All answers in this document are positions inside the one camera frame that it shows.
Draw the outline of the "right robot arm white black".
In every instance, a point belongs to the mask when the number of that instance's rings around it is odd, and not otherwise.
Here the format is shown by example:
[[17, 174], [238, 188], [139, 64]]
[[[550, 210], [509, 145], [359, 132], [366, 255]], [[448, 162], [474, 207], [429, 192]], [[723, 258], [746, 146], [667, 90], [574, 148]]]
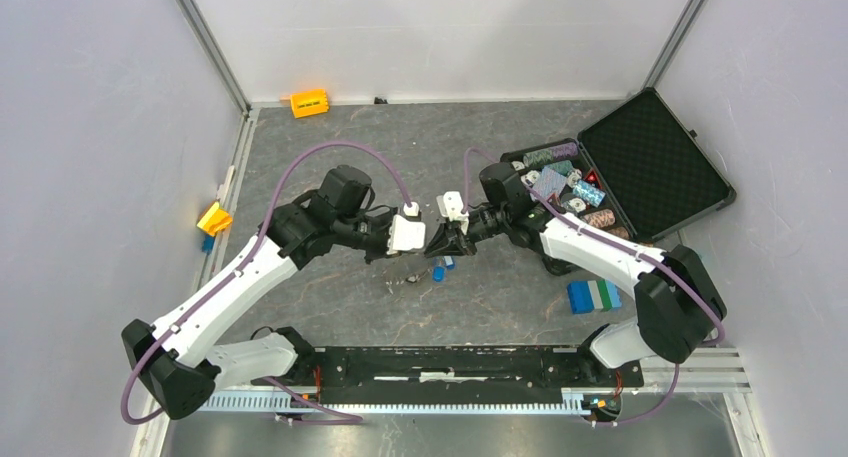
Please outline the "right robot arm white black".
[[561, 213], [508, 162], [479, 174], [486, 202], [469, 210], [459, 194], [438, 197], [442, 223], [428, 257], [469, 256], [478, 243], [505, 235], [516, 246], [610, 281], [636, 306], [635, 317], [595, 331], [577, 359], [580, 377], [602, 385], [619, 367], [647, 357], [681, 364], [701, 346], [721, 343], [727, 309], [697, 253], [646, 247]]

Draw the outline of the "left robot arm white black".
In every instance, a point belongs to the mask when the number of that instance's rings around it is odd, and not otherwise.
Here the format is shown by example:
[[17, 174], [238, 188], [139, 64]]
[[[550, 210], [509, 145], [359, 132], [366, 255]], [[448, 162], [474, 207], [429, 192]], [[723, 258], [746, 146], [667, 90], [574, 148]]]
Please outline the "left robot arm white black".
[[314, 358], [283, 331], [257, 341], [218, 340], [269, 291], [340, 246], [366, 262], [421, 250], [426, 225], [417, 202], [376, 206], [371, 178], [348, 165], [321, 186], [272, 208], [236, 257], [184, 303], [153, 323], [134, 319], [121, 332], [131, 367], [127, 399], [141, 382], [158, 403], [155, 416], [185, 418], [217, 390], [264, 377], [306, 382]]

